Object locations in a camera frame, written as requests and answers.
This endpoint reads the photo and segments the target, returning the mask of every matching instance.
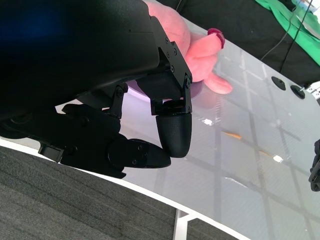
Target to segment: gray carpet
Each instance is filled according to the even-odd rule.
[[[194,219],[188,223],[187,240],[237,240],[214,226]]]
[[[130,189],[0,147],[2,240],[172,240],[175,216]]]

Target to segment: textured fingertip pad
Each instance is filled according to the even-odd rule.
[[[156,117],[156,125],[162,148],[170,157],[185,157],[191,143],[191,113],[159,115]]]

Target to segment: green cloth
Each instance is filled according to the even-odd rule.
[[[290,18],[293,13],[288,10],[281,2],[278,0],[255,0],[264,8],[272,11],[277,21],[284,28],[285,31],[288,30],[290,25]],[[291,27],[288,34],[294,38],[301,24],[301,21],[305,15],[306,11],[297,6],[295,10],[295,15],[291,20]],[[318,23],[317,16],[313,15],[311,12],[306,14],[304,23],[307,23],[313,28],[315,32],[320,35],[320,24]],[[303,26],[300,28],[300,33],[295,40],[309,55],[310,57],[320,66],[320,40],[314,37],[309,31],[307,31]]]

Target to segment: pink plush toy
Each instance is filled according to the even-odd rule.
[[[217,53],[225,44],[222,32],[211,28],[207,36],[192,33],[183,18],[172,8],[159,3],[145,3],[150,16],[159,20],[169,40],[177,44],[191,70],[193,81],[203,80],[209,89],[218,94],[230,93],[230,83],[212,72],[218,60]]]

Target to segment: glossy table surface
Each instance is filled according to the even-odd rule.
[[[124,180],[251,240],[320,239],[320,192],[312,192],[308,182],[320,139],[315,98],[306,92],[299,99],[290,80],[228,41],[214,72],[230,81],[233,91],[219,95],[203,86],[192,99],[189,154],[167,168],[126,168]],[[287,90],[277,88],[272,76]],[[126,94],[122,112],[123,135],[160,146],[147,101]],[[39,147],[27,139],[16,142]]]

